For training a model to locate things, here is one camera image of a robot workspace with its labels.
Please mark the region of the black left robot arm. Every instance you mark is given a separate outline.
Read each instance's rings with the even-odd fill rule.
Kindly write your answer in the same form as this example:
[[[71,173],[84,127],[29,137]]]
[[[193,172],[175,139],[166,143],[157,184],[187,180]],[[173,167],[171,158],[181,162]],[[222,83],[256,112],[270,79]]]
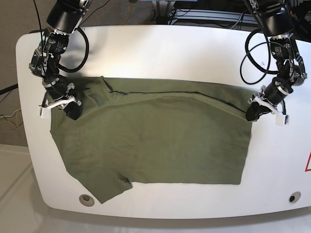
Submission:
[[[294,23],[285,0],[246,0],[249,13],[258,24],[245,42],[245,58],[264,76],[274,75],[268,86],[262,86],[249,100],[246,111],[247,121],[257,121],[260,116],[275,114],[281,125],[287,121],[284,99],[293,93],[294,86],[300,86],[307,78],[303,58],[301,57],[293,30]],[[268,49],[268,62],[275,59],[277,70],[262,68],[252,57],[249,42],[251,38],[262,32]]]

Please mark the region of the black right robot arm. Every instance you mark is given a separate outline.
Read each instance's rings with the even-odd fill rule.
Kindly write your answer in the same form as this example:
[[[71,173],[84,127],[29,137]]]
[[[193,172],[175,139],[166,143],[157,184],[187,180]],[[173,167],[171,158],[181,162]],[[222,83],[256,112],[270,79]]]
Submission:
[[[73,120],[81,116],[82,102],[74,93],[75,85],[69,83],[60,71],[75,73],[88,59],[89,40],[80,23],[90,5],[89,0],[58,0],[48,15],[47,28],[40,30],[41,41],[34,51],[29,69],[33,75],[42,79],[46,90],[39,107],[42,118],[48,117],[55,107],[62,109]],[[85,55],[78,67],[67,68],[59,62],[68,48],[69,36],[74,32],[79,32],[85,41]]]

